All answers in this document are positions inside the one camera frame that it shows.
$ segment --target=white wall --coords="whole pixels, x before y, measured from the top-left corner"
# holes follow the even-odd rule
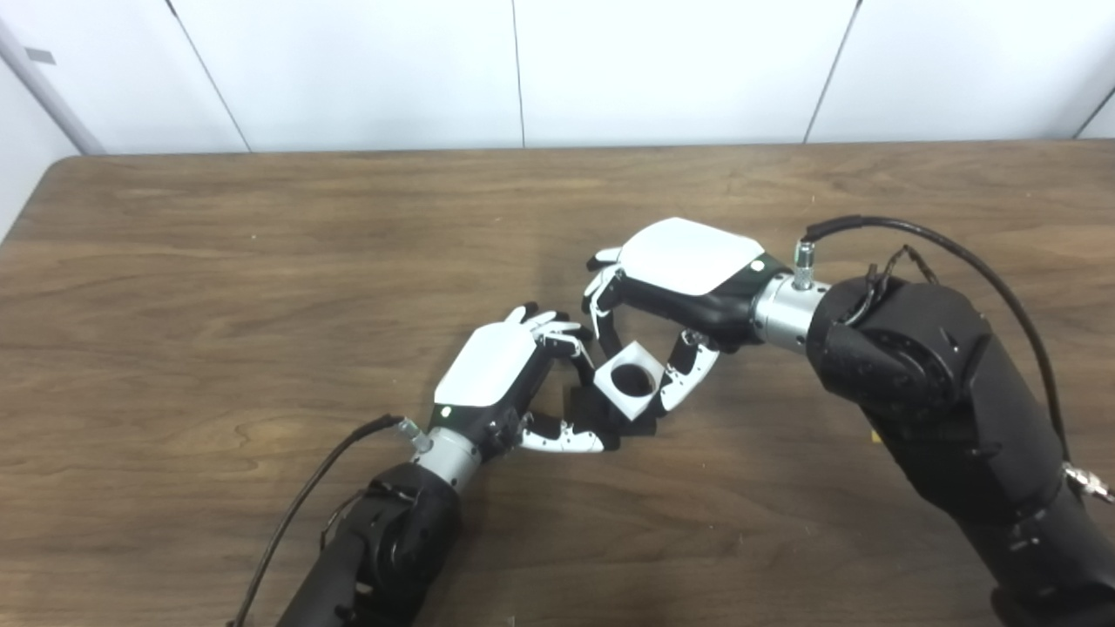
[[[809,141],[1072,137],[1113,86],[1112,0],[866,0]]]
[[[516,0],[526,146],[801,142],[854,0]]]
[[[174,0],[253,151],[522,146],[511,0]]]
[[[1082,139],[1115,138],[1115,98],[1109,98],[1080,132]]]
[[[1112,0],[856,7],[0,0],[0,56],[89,153],[1070,137],[1115,88]]]
[[[0,239],[8,234],[42,173],[75,154],[74,144],[0,61]]]
[[[0,20],[54,55],[31,71],[95,138],[89,152],[246,149],[164,0],[0,0]]]

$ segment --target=wooden table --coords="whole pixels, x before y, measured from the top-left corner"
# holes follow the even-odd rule
[[[0,624],[223,625],[334,443],[387,411],[424,422],[473,328],[529,299],[575,312],[585,259],[670,215],[784,259],[806,224],[853,212],[957,237],[1029,306],[1077,461],[1115,479],[1113,174],[1107,142],[64,161],[0,247]],[[826,240],[820,278],[903,241]],[[921,248],[1038,389],[990,288]],[[675,329],[630,312],[621,331],[665,358]],[[556,372],[537,407],[560,411],[574,378]],[[957,529],[803,359],[721,359],[659,432],[484,469],[420,624],[991,624]],[[405,456],[376,437],[342,459],[255,625],[333,505]],[[1092,510],[1115,537],[1115,511]]]

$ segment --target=robot finger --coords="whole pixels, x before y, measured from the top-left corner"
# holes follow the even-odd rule
[[[584,263],[584,267],[589,269],[590,272],[595,272],[617,263],[620,260],[621,248],[605,248],[604,250],[592,255],[592,259]]]
[[[542,414],[531,414],[518,443],[522,448],[546,453],[601,453],[604,443],[591,431],[574,433],[573,425]]]
[[[534,316],[539,311],[539,303],[533,300],[524,302],[518,307],[511,310],[511,314],[504,319],[504,322],[515,322],[520,324],[531,316]]]

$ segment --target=wood grain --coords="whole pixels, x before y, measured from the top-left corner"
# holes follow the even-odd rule
[[[784,258],[844,213],[957,237],[1029,306],[1078,461],[1115,478],[1113,172],[1109,142],[64,161],[0,247],[0,624],[222,625],[343,434],[387,411],[425,419],[474,327],[524,300],[575,310],[584,260],[669,215]],[[820,277],[902,241],[826,240]],[[921,249],[1036,383],[991,290]],[[672,343],[633,312],[621,330],[662,357]],[[573,380],[559,372],[539,408]],[[959,532],[801,358],[723,359],[659,431],[486,467],[421,625],[991,624]],[[404,459],[374,440],[310,498],[256,625],[328,511]],[[1115,537],[1115,512],[1093,513]]]

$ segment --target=metal connector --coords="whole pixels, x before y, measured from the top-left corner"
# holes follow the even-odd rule
[[[804,291],[813,289],[813,242],[797,241],[794,248],[794,289]]]
[[[1088,496],[1095,496],[1107,504],[1115,504],[1115,494],[1112,494],[1111,488],[1095,474],[1066,463],[1065,476],[1076,482],[1080,486],[1080,492]]]
[[[399,423],[398,430],[399,433],[403,434],[403,437],[406,437],[410,442],[410,445],[415,447],[415,451],[417,451],[419,455],[434,447],[434,442],[429,438],[429,436],[423,433],[421,427],[415,424],[415,422],[410,418],[403,418],[403,422]]]

